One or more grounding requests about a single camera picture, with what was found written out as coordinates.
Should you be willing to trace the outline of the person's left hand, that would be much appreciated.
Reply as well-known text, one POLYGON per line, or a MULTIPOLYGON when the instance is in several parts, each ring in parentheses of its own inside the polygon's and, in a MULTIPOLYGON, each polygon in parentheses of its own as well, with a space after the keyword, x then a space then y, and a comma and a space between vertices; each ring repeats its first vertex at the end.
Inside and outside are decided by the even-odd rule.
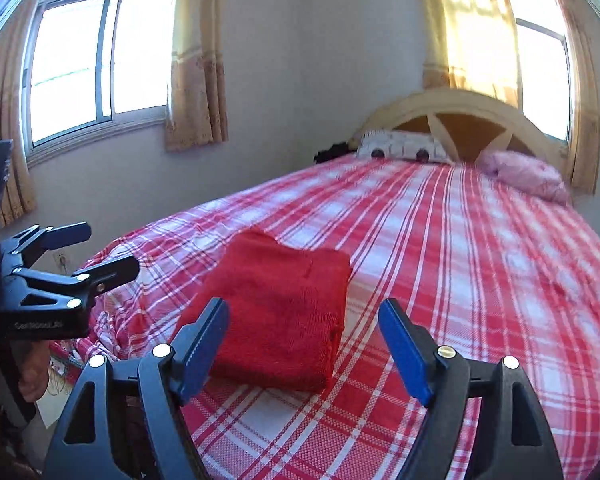
POLYGON ((48 386, 50 376, 50 343, 33 341, 31 349, 24 357, 20 367, 19 391, 26 402, 40 400, 48 386))

